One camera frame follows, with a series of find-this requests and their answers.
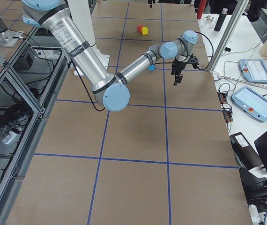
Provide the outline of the black box device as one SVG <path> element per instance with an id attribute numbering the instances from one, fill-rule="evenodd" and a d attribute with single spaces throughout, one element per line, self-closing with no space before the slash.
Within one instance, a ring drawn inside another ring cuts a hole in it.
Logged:
<path id="1" fill-rule="evenodd" d="M 263 164 L 257 152 L 241 132 L 230 135 L 230 141 L 244 168 L 250 170 Z"/>

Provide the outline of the red block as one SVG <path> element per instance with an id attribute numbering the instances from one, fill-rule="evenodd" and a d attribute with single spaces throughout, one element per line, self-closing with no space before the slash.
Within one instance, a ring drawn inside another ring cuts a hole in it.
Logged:
<path id="1" fill-rule="evenodd" d="M 142 29 L 143 27 L 144 27 L 143 25 L 139 24 L 139 25 L 137 26 L 137 31 L 138 31 L 139 33 L 141 33 L 141 29 Z"/>

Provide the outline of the upper teach pendant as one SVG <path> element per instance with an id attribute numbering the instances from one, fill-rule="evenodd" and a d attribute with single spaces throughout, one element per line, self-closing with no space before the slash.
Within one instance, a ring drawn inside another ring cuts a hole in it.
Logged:
<path id="1" fill-rule="evenodd" d="M 240 59 L 239 68 L 247 81 L 267 84 L 267 67 L 263 60 Z"/>

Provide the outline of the white power strip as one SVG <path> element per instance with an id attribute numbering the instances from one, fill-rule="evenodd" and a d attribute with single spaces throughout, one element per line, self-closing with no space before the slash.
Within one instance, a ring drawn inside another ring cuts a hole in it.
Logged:
<path id="1" fill-rule="evenodd" d="M 4 144 L 10 144 L 13 140 L 14 140 L 14 138 L 17 136 L 17 134 L 15 133 L 15 132 L 13 132 L 13 131 L 10 131 L 6 136 L 5 136 L 5 138 L 2 140 L 2 142 L 4 143 Z"/>

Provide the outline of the blue block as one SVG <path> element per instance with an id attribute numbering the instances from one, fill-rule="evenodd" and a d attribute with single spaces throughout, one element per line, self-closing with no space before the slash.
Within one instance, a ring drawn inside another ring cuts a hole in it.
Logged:
<path id="1" fill-rule="evenodd" d="M 148 70 L 154 70 L 154 69 L 155 69 L 155 66 L 154 65 L 148 67 Z"/>

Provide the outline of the black bottle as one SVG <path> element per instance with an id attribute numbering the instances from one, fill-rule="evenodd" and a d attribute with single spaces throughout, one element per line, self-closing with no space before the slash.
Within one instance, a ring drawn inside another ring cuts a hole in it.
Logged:
<path id="1" fill-rule="evenodd" d="M 228 12 L 227 8 L 222 9 L 222 11 L 220 12 L 219 17 L 217 19 L 217 22 L 215 24 L 214 31 L 219 32 L 221 30 L 221 27 L 224 23 L 226 16 L 227 16 L 227 12 Z"/>

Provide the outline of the teach pendant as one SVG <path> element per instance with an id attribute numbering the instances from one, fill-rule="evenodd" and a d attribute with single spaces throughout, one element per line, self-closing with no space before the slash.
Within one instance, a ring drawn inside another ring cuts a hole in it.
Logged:
<path id="1" fill-rule="evenodd" d="M 263 60 L 240 59 L 239 68 L 247 81 L 267 84 L 267 67 Z"/>
<path id="2" fill-rule="evenodd" d="M 267 121 L 267 99 L 250 87 L 244 86 L 239 89 L 231 96 L 231 100 L 257 121 Z"/>

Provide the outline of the red cylinder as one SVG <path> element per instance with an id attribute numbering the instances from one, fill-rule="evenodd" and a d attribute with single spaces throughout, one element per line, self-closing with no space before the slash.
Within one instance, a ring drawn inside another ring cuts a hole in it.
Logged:
<path id="1" fill-rule="evenodd" d="M 197 19 L 201 19 L 204 9 L 206 7 L 207 0 L 200 0 L 199 7 L 197 10 Z"/>

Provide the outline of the lower teach pendant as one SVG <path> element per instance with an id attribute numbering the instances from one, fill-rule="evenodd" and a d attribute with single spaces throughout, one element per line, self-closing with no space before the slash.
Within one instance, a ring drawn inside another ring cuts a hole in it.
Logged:
<path id="1" fill-rule="evenodd" d="M 267 121 L 267 99 L 250 87 L 244 86 L 239 89 L 231 96 L 231 100 L 257 121 Z"/>

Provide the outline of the brown paper table cover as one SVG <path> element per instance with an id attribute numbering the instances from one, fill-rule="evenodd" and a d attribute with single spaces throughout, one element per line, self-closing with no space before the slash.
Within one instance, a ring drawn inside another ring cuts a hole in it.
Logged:
<path id="1" fill-rule="evenodd" d="M 68 72 L 6 224 L 251 224 L 213 77 L 183 74 L 157 65 L 97 112 Z"/>

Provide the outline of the aluminium frame post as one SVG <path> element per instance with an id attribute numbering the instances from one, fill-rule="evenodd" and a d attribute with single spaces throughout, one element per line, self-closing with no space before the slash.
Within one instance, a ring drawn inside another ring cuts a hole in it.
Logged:
<path id="1" fill-rule="evenodd" d="M 245 11 L 246 6 L 248 5 L 249 0 L 239 0 L 237 2 L 237 5 L 235 7 L 235 10 L 233 11 L 233 14 L 231 15 L 231 18 L 228 22 L 228 25 L 224 31 L 224 34 L 217 46 L 217 49 L 214 53 L 214 55 L 211 58 L 210 64 L 207 68 L 207 71 L 209 73 L 213 73 L 215 70 L 223 52 L 227 45 L 227 43 L 230 40 L 231 35 L 233 34 L 235 27 L 237 26 L 237 23 L 240 20 L 240 17 L 242 16 L 243 12 Z"/>

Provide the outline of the yellow block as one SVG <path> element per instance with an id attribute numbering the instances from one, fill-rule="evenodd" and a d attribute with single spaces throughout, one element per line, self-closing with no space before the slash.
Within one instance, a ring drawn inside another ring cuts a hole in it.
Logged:
<path id="1" fill-rule="evenodd" d="M 141 28 L 141 34 L 142 35 L 147 35 L 148 34 L 148 28 L 146 26 Z"/>

